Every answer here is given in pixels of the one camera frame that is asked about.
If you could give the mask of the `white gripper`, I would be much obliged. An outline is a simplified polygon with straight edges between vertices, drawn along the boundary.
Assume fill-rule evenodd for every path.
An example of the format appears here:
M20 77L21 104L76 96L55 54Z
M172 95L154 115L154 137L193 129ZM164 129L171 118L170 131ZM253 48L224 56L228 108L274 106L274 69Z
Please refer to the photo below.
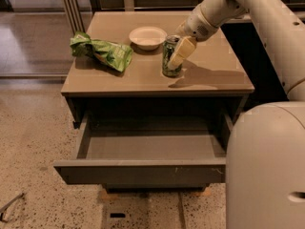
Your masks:
M207 20L202 6L197 5L185 20L185 23L182 22L175 30L175 33L182 38L170 57L168 68L170 70L177 69L195 51L197 41L206 41L217 31L218 27L215 27Z

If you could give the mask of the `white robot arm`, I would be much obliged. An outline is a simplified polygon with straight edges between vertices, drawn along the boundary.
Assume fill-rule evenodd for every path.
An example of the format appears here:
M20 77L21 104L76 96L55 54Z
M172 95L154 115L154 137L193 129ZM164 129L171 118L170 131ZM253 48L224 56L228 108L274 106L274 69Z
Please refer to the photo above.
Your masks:
M305 24L281 0L203 0L178 27L177 68L228 20L248 14L288 99L234 124L226 157L226 229L305 229Z

